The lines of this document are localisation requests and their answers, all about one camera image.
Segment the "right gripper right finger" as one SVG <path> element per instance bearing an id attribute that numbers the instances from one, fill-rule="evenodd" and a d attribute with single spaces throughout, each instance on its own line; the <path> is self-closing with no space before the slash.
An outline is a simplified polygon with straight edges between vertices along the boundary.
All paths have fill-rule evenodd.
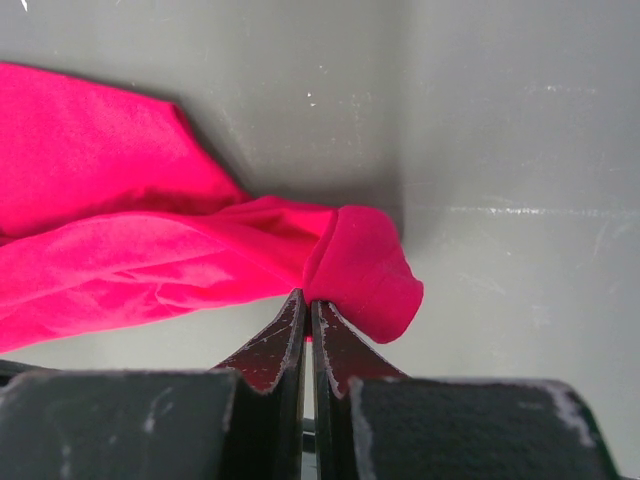
<path id="1" fill-rule="evenodd" d="M 322 479 L 615 479 L 587 404 L 543 379 L 413 378 L 310 309 Z"/>

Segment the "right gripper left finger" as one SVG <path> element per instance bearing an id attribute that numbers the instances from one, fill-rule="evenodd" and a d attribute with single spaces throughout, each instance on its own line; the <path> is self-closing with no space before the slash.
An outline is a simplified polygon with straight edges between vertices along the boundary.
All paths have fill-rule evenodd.
<path id="1" fill-rule="evenodd" d="M 295 479 L 300 291 L 210 370 L 22 370 L 1 387 L 5 479 Z"/>

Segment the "red t shirt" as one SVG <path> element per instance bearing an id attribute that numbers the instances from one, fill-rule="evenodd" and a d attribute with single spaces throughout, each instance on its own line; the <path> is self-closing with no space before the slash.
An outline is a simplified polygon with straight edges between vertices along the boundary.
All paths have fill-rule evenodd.
<path id="1" fill-rule="evenodd" d="M 382 211 L 254 197 L 173 103 L 1 67 L 1 348 L 301 289 L 379 343 L 423 299 Z"/>

